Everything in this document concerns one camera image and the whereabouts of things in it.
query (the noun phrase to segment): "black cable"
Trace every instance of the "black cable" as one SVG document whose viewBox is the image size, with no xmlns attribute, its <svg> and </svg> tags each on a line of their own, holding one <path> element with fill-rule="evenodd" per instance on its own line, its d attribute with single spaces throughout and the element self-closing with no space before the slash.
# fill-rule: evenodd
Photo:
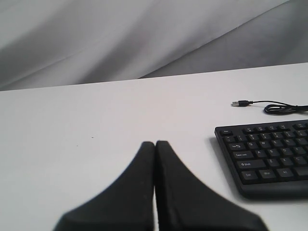
<svg viewBox="0 0 308 231">
<path fill-rule="evenodd" d="M 308 105 L 304 106 L 294 106 L 286 103 L 281 103 L 277 101 L 248 101 L 248 100 L 240 100 L 233 102 L 231 105 L 233 107 L 247 107 L 253 103 L 276 103 L 276 104 L 269 104 L 264 108 L 264 112 L 270 115 L 288 115 L 293 113 L 302 113 L 308 111 Z"/>
</svg>

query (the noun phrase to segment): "white fabric backdrop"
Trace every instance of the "white fabric backdrop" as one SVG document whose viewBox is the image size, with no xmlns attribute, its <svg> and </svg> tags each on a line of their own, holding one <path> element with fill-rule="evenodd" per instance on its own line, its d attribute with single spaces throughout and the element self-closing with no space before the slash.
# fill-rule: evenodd
<svg viewBox="0 0 308 231">
<path fill-rule="evenodd" d="M 142 77 L 287 0 L 0 0 L 0 89 Z"/>
</svg>

